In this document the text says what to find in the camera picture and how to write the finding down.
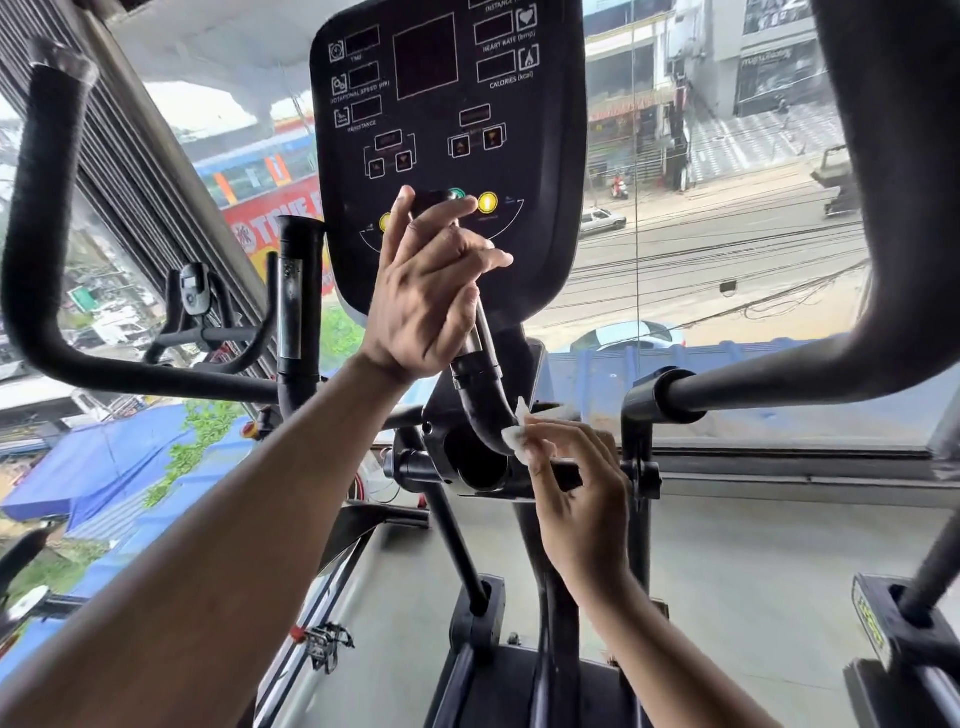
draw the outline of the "gym floor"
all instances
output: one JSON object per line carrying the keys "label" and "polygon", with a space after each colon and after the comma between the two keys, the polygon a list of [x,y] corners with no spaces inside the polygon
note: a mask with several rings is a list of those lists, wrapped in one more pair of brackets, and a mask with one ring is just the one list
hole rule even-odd
{"label": "gym floor", "polygon": [[[533,573],[509,505],[455,499],[481,572],[506,578],[503,639],[536,645]],[[655,504],[652,592],[723,670],[790,728],[855,728],[842,670],[872,649],[850,600],[855,571],[906,575],[949,511],[665,496]],[[334,613],[353,634],[332,675],[306,670],[290,728],[420,728],[460,584],[436,532],[381,528]],[[949,595],[945,611],[960,616]],[[582,654],[603,659],[585,622]]]}

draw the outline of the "foot pedal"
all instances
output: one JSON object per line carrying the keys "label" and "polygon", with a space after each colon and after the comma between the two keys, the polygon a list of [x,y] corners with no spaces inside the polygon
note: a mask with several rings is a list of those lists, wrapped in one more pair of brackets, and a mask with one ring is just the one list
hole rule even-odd
{"label": "foot pedal", "polygon": [[342,644],[349,649],[356,647],[347,629],[332,622],[309,629],[294,627],[290,630],[290,637],[295,643],[306,646],[313,668],[319,670],[322,667],[328,675],[340,664],[339,646]]}

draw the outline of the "tissue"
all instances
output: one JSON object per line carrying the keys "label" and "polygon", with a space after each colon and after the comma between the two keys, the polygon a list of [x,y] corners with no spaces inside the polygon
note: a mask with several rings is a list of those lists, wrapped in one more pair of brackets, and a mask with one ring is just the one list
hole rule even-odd
{"label": "tissue", "polygon": [[[516,421],[519,422],[519,425],[505,427],[500,434],[503,437],[504,444],[516,455],[516,459],[523,463],[523,465],[529,467],[530,458],[527,457],[527,451],[523,447],[523,443],[526,440],[527,428],[523,423],[526,416],[530,414],[530,407],[527,406],[527,402],[523,397],[516,401],[515,414]],[[565,404],[538,412],[537,417],[543,417],[545,420],[580,421],[580,413],[573,407]]]}

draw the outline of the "red sign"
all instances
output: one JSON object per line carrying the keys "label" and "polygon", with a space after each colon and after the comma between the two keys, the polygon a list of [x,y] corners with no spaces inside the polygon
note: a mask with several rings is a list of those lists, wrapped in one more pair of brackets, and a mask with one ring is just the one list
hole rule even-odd
{"label": "red sign", "polygon": [[[308,177],[287,184],[273,192],[254,197],[223,210],[224,219],[236,236],[260,277],[266,279],[266,258],[269,251],[279,250],[280,215],[299,215],[324,219],[324,205],[320,199],[320,184]],[[324,246],[324,289],[326,296],[333,292],[333,272]]]}

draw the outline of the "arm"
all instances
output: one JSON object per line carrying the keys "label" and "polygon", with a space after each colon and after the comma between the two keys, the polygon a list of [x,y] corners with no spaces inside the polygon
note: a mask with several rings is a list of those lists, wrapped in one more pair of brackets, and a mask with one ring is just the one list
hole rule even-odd
{"label": "arm", "polygon": [[412,204],[406,187],[360,353],[3,684],[0,725],[235,725],[377,431],[411,381],[463,345],[476,279],[509,264],[450,227],[472,198],[416,225]]}
{"label": "arm", "polygon": [[[663,617],[627,564],[627,479],[609,433],[528,418],[530,474],[543,547],[616,656],[658,728],[779,724]],[[584,485],[560,490],[548,452],[572,457]]]}

